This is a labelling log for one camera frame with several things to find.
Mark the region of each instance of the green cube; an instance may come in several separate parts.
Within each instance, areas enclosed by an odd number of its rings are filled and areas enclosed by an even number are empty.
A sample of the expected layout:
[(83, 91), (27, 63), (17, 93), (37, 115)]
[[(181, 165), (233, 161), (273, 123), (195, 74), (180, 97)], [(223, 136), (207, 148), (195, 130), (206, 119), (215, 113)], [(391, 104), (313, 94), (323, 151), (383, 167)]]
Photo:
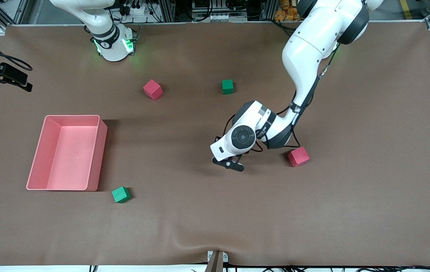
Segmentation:
[(232, 94), (233, 81), (231, 79), (222, 80), (222, 90), (223, 90), (223, 94)]
[(116, 190), (113, 190), (112, 196), (114, 197), (114, 200), (117, 203), (125, 203), (127, 200), (130, 199), (130, 193), (127, 190), (127, 188), (124, 186), (121, 186), (121, 187), (117, 188)]

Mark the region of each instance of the black cable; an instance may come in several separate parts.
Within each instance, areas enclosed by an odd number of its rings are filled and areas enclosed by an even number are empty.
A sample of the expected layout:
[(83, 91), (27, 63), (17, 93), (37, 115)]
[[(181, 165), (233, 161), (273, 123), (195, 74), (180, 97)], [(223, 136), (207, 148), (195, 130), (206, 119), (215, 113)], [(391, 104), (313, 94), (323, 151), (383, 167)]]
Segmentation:
[(114, 19), (113, 15), (112, 15), (112, 11), (111, 11), (111, 9), (109, 9), (109, 14), (111, 14), (111, 20), (112, 20), (112, 21), (114, 21), (114, 22), (116, 22), (116, 21), (120, 22), (120, 21), (121, 21), (121, 19), (119, 19), (119, 17), (116, 17), (116, 18)]
[(253, 149), (253, 148), (250, 148), (250, 150), (253, 151), (253, 152), (262, 152), (264, 149), (260, 146), (260, 144), (258, 143), (257, 140), (255, 140), (255, 143), (257, 144), (258, 148), (260, 148), (260, 150), (256, 150), (256, 149)]
[(11, 63), (15, 64), (17, 67), (20, 67), (21, 69), (32, 71), (33, 68), (30, 66), (30, 64), (26, 63), (23, 60), (20, 60), (17, 57), (11, 57), (9, 55), (5, 55), (3, 52), (0, 51), (0, 57), (4, 57), (7, 60), (9, 60)]
[(284, 33), (287, 34), (287, 36), (289, 36), (289, 37), (292, 36), (292, 34), (289, 33), (289, 31), (295, 31), (296, 30), (295, 28), (290, 28), (288, 26), (283, 26), (281, 22), (277, 22), (277, 21), (275, 21), (273, 19), (263, 19), (262, 21), (272, 22), (273, 24), (275, 24), (276, 26), (278, 26), (279, 28), (281, 28), (284, 31)]
[(213, 11), (213, 0), (206, 0), (206, 14), (203, 18), (196, 20), (196, 22), (203, 21), (208, 17), (210, 17), (212, 11)]
[(188, 8), (187, 8), (187, 3), (192, 3), (191, 1), (189, 1), (189, 0), (185, 0), (185, 5), (184, 5), (184, 12), (185, 12), (185, 15), (186, 15), (186, 17), (188, 17), (188, 19), (190, 20), (190, 21), (192, 21), (193, 22), (193, 17), (191, 16), (191, 15), (189, 15), (188, 14)]
[(223, 129), (223, 134), (225, 135), (225, 132), (227, 132), (227, 127), (228, 127), (228, 123), (235, 117), (235, 114), (232, 115), (232, 117), (230, 117), (230, 119), (228, 119), (227, 123), (225, 124), (225, 128)]
[(331, 56), (331, 58), (329, 59), (328, 66), (329, 66), (329, 65), (331, 65), (332, 59), (334, 59), (334, 56), (336, 55), (336, 52), (337, 52), (337, 50), (339, 49), (339, 45), (341, 45), (341, 44), (340, 44), (340, 43), (338, 43), (338, 45), (336, 45), (336, 49), (334, 50), (334, 52), (332, 52), (332, 56)]
[(158, 22), (161, 23), (163, 21), (161, 21), (161, 18), (158, 17), (158, 14), (156, 14), (156, 10), (153, 7), (153, 3), (151, 2), (151, 0), (146, 0), (146, 7), (149, 10), (149, 14), (151, 14), (152, 12), (152, 16), (154, 17), (154, 19)]
[(307, 105), (306, 107), (304, 107), (304, 109), (307, 108), (312, 103), (313, 98), (314, 98), (314, 94), (312, 94), (312, 96), (309, 98), (309, 101), (307, 102)]
[(98, 265), (89, 265), (89, 272), (96, 272), (98, 268)]
[(407, 267), (362, 267), (356, 272), (369, 271), (369, 272), (401, 272), (405, 269), (425, 269), (430, 270), (430, 267), (423, 265), (412, 265)]
[(296, 133), (294, 132), (294, 128), (296, 126), (292, 126), (292, 136), (294, 137), (294, 140), (296, 141), (297, 145), (296, 146), (284, 146), (284, 147), (291, 147), (291, 148), (299, 148), (301, 147), (301, 143), (299, 143), (298, 138), (296, 137)]

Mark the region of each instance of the robot logo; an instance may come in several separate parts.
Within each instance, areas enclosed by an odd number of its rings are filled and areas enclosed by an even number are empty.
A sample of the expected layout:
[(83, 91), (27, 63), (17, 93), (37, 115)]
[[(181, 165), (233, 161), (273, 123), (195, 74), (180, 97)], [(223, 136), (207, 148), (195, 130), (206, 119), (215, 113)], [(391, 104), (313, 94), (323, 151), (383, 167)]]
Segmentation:
[(102, 48), (108, 49), (110, 47), (110, 44), (106, 42), (101, 42), (101, 46)]

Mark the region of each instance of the red cube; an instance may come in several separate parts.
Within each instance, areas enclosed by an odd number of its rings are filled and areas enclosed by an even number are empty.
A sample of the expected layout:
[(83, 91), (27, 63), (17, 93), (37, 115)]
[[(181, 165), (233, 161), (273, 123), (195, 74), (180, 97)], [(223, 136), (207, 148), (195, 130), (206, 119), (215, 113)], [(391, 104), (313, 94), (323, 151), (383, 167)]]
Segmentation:
[(309, 155), (307, 155), (304, 147), (299, 147), (289, 153), (289, 160), (292, 164), (292, 167), (296, 167), (303, 164), (304, 162), (307, 162), (309, 160)]
[(144, 89), (144, 92), (152, 100), (158, 99), (163, 94), (163, 90), (161, 89), (161, 86), (159, 86), (159, 84), (152, 79), (146, 85), (144, 85), (143, 89)]

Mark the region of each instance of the cube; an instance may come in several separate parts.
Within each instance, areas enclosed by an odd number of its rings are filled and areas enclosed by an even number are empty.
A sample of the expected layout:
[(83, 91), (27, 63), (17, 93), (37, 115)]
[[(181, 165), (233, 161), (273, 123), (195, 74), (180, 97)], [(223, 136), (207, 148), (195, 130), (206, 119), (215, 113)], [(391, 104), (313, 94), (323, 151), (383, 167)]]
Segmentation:
[(233, 81), (231, 79), (222, 80), (222, 90), (223, 90), (223, 94), (232, 94)]
[(144, 85), (143, 89), (144, 89), (144, 92), (152, 100), (158, 99), (163, 94), (163, 90), (161, 89), (161, 86), (159, 86), (159, 84), (152, 79), (146, 85)]
[(307, 162), (309, 160), (309, 155), (307, 155), (304, 147), (299, 147), (289, 153), (289, 160), (292, 164), (292, 167), (296, 167), (303, 164), (304, 162)]
[(125, 203), (130, 199), (130, 193), (128, 189), (124, 186), (117, 188), (112, 191), (112, 196), (117, 203)]

